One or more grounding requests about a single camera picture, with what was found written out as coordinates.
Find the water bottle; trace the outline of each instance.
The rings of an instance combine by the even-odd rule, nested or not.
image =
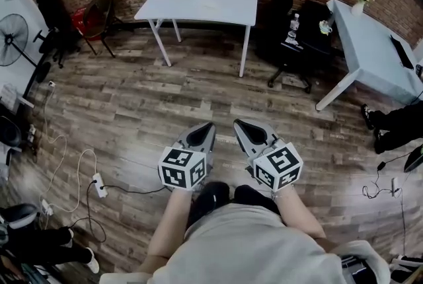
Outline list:
[[[297,36],[297,30],[299,27],[299,15],[294,14],[293,19],[291,20],[291,24],[289,26],[289,32],[288,32],[288,40],[294,41],[295,37]]]

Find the white cable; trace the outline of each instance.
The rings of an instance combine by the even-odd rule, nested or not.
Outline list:
[[[46,103],[45,103],[45,105],[44,105],[44,109],[43,109],[43,115],[44,115],[44,127],[45,127],[45,136],[46,136],[47,142],[48,142],[48,143],[50,143],[50,144],[55,143],[55,142],[56,142],[56,141],[57,141],[60,137],[63,137],[63,138],[65,139],[65,149],[63,150],[63,156],[62,156],[62,158],[61,158],[61,160],[60,160],[60,163],[59,163],[58,167],[57,167],[57,168],[54,170],[54,172],[53,172],[53,176],[52,176],[52,179],[50,180],[50,184],[49,184],[49,186],[48,186],[47,190],[46,190],[45,192],[42,192],[42,193],[40,194],[40,196],[38,197],[38,201],[40,202],[40,207],[41,207],[41,210],[42,210],[42,211],[43,211],[43,207],[42,207],[42,196],[43,196],[43,195],[46,195],[46,194],[50,191],[50,189],[52,188],[53,181],[54,181],[54,177],[56,176],[57,171],[59,170],[59,168],[61,167],[61,165],[62,165],[62,163],[63,163],[63,160],[65,159],[65,155],[66,155],[66,148],[67,148],[67,139],[66,139],[66,136],[65,136],[65,135],[58,135],[58,136],[57,136],[55,139],[53,139],[52,141],[50,141],[50,140],[48,139],[48,136],[47,136],[48,128],[47,128],[47,118],[46,118],[46,107],[47,107],[48,101],[50,101],[51,97],[53,96],[53,93],[54,93],[54,87],[53,87],[53,91],[52,91],[52,93],[50,94],[50,96],[48,97],[48,99],[47,99],[47,101],[46,101]],[[81,153],[81,156],[79,157],[78,167],[77,167],[78,201],[77,201],[76,206],[75,206],[72,210],[67,210],[67,209],[62,208],[61,206],[59,206],[59,205],[57,205],[57,204],[54,204],[54,203],[49,203],[49,204],[48,204],[48,205],[49,205],[49,207],[57,207],[59,210],[65,211],[66,213],[72,213],[72,212],[74,212],[76,209],[78,209],[79,203],[80,203],[80,201],[81,201],[81,181],[80,181],[80,179],[79,179],[79,166],[80,166],[80,164],[81,164],[81,159],[82,159],[83,155],[84,155],[85,153],[88,153],[88,152],[91,152],[91,153],[94,155],[94,157],[95,157],[95,166],[94,166],[94,171],[95,171],[95,173],[97,172],[97,156],[96,156],[95,152],[94,152],[92,149],[85,149],[85,150]],[[48,215],[47,215],[47,222],[46,222],[46,226],[45,226],[45,228],[44,228],[44,229],[46,229],[47,224],[48,224]]]

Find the black shoe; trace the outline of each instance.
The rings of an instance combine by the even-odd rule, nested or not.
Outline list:
[[[378,154],[378,155],[380,155],[381,153],[384,153],[385,152],[385,150],[384,150],[384,148],[381,146],[381,142],[380,142],[380,139],[381,139],[381,137],[383,136],[382,134],[381,134],[381,131],[380,130],[378,130],[378,129],[376,129],[375,131],[374,131],[374,136],[376,137],[376,140],[375,140],[375,152]]]
[[[369,119],[369,115],[372,111],[369,109],[369,107],[367,106],[367,104],[363,104],[362,105],[362,116],[365,120],[365,124],[367,125],[367,128],[369,128],[369,130],[374,129],[374,125],[371,124],[370,119]]]

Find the white sneaker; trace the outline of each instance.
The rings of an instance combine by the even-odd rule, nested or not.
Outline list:
[[[86,248],[86,249],[90,250],[90,253],[93,255],[91,258],[91,261],[87,263],[87,266],[92,271],[92,273],[98,273],[100,271],[100,265],[95,259],[94,252],[90,248]]]
[[[64,246],[65,248],[71,248],[72,247],[72,245],[73,245],[73,243],[72,243],[72,239],[73,239],[73,231],[71,230],[71,229],[68,229],[69,230],[69,233],[71,234],[71,240],[68,242],[68,243],[66,243],[66,244],[63,244],[62,246]]]

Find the table leg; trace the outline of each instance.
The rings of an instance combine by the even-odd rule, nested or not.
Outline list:
[[[169,67],[171,67],[172,66],[172,63],[169,61],[169,57],[167,56],[165,47],[163,47],[163,43],[162,43],[162,41],[160,39],[159,32],[157,31],[156,26],[154,25],[153,20],[149,19],[148,20],[148,23],[150,24],[151,30],[153,31],[154,37],[156,38],[156,41],[159,44],[161,53],[163,54],[163,57],[165,58],[165,61],[166,61],[167,65]]]
[[[174,26],[174,32],[176,33],[176,37],[178,38],[178,42],[181,42],[182,40],[180,39],[179,29],[178,29],[178,25],[176,24],[176,20],[173,18],[172,22]]]
[[[244,75],[245,59],[247,56],[247,49],[249,47],[250,29],[251,29],[250,26],[245,26],[243,56],[241,57],[241,67],[239,68],[239,77],[242,77]]]
[[[331,103],[335,98],[337,98],[345,89],[347,89],[356,79],[360,69],[356,71],[349,72],[345,77],[324,97],[322,100],[316,104],[316,110],[321,111]]]

